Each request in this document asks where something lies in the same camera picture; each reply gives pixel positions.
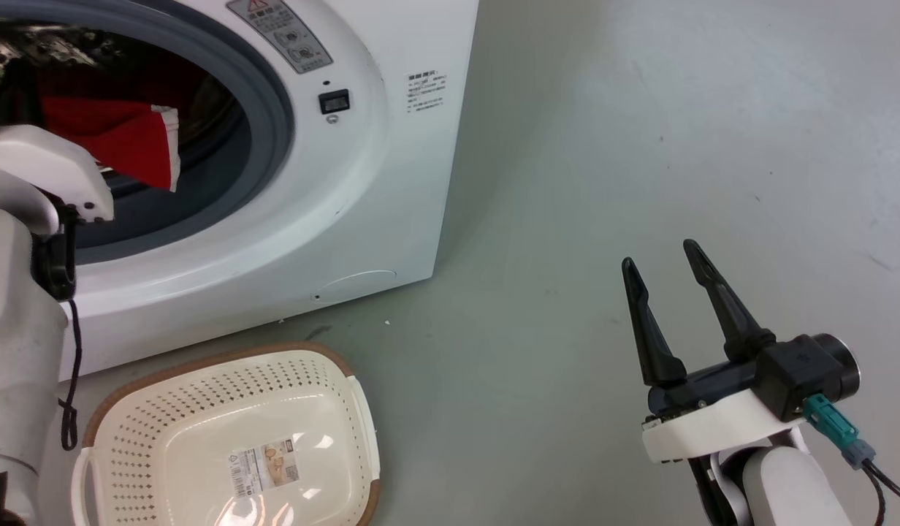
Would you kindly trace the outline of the paper label sticker in basket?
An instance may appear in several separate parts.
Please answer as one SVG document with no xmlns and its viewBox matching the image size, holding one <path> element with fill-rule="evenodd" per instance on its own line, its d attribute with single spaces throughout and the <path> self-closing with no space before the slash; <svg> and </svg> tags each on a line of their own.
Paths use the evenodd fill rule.
<svg viewBox="0 0 900 526">
<path fill-rule="evenodd" d="M 234 451 L 227 457 L 233 494 L 236 498 L 259 496 L 267 490 L 300 481 L 295 445 L 297 434 Z"/>
</svg>

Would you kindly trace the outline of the dark patterned garment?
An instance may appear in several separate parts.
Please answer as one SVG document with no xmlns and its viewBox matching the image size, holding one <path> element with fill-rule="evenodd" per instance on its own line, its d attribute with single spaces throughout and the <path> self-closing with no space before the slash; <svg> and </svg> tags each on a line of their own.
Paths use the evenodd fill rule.
<svg viewBox="0 0 900 526">
<path fill-rule="evenodd" d="M 0 81 L 8 63 L 23 59 L 35 67 L 86 66 L 116 69 L 130 44 L 119 34 L 47 21 L 0 19 Z"/>
</svg>

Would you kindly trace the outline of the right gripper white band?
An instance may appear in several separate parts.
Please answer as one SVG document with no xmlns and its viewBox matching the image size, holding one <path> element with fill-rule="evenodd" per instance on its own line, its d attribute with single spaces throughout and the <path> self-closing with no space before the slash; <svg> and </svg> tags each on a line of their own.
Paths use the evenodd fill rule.
<svg viewBox="0 0 900 526">
<path fill-rule="evenodd" d="M 641 440 L 652 462 L 689 460 L 749 445 L 801 423 L 799 415 L 784 422 L 767 409 L 752 390 L 758 353 L 775 344 L 737 293 L 711 263 L 700 244 L 683 242 L 690 269 L 713 306 L 730 362 L 687 374 L 671 353 L 649 306 L 649 291 L 633 259 L 622 261 L 622 277 L 641 378 L 649 386 L 651 419 L 641 426 Z"/>
</svg>

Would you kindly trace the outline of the grey warning label sticker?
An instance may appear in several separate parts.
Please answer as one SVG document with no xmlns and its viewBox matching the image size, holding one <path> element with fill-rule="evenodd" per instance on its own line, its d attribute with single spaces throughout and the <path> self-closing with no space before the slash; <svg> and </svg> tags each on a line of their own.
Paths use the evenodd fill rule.
<svg viewBox="0 0 900 526">
<path fill-rule="evenodd" d="M 333 64 L 333 57 L 284 0 L 229 0 L 227 9 L 249 24 L 296 73 Z"/>
</svg>

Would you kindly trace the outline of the red garment with white trim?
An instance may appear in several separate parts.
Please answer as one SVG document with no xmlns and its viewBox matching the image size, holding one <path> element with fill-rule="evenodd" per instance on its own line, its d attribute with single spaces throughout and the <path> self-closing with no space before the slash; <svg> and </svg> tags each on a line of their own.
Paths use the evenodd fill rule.
<svg viewBox="0 0 900 526">
<path fill-rule="evenodd" d="M 111 169 L 175 192 L 182 172 L 176 107 L 154 104 L 131 80 L 87 67 L 35 74 L 46 129 Z"/>
</svg>

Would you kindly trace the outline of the cream perforated laundry basket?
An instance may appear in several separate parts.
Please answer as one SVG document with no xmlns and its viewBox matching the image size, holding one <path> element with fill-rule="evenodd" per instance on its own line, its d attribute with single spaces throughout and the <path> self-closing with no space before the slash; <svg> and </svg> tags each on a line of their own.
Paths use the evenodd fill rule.
<svg viewBox="0 0 900 526">
<path fill-rule="evenodd" d="M 300 481 L 233 494 L 227 457 L 298 435 Z M 371 526 L 370 406 L 344 359 L 293 342 L 198 359 L 110 394 L 72 476 L 74 526 Z"/>
</svg>

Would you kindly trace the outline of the small printed text sticker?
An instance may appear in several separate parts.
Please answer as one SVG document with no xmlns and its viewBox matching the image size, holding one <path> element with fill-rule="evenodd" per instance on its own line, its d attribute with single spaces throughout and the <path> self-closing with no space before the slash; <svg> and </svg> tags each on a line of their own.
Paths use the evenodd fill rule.
<svg viewBox="0 0 900 526">
<path fill-rule="evenodd" d="M 405 112 L 413 115 L 443 106 L 448 88 L 447 74 L 431 69 L 405 76 Z"/>
</svg>

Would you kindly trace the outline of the black door latch socket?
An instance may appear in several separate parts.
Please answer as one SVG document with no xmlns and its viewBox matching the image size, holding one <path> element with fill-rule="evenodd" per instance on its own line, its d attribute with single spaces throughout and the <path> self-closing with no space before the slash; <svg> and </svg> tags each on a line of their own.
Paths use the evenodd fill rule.
<svg viewBox="0 0 900 526">
<path fill-rule="evenodd" d="M 350 110 L 352 99 L 348 89 L 319 94 L 319 109 L 327 123 L 336 124 L 340 113 Z"/>
</svg>

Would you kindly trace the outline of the white front-load washing machine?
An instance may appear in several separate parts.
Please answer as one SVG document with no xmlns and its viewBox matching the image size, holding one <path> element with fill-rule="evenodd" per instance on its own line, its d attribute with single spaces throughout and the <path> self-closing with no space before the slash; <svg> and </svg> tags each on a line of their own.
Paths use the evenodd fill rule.
<svg viewBox="0 0 900 526">
<path fill-rule="evenodd" d="M 78 229 L 85 374 L 430 278 L 479 0 L 284 0 L 333 57 L 296 73 L 229 0 L 0 0 L 0 19 L 119 34 L 187 117 L 175 192 L 110 178 L 114 220 Z M 447 74 L 405 112 L 405 76 Z M 336 124 L 319 94 L 348 89 Z"/>
</svg>

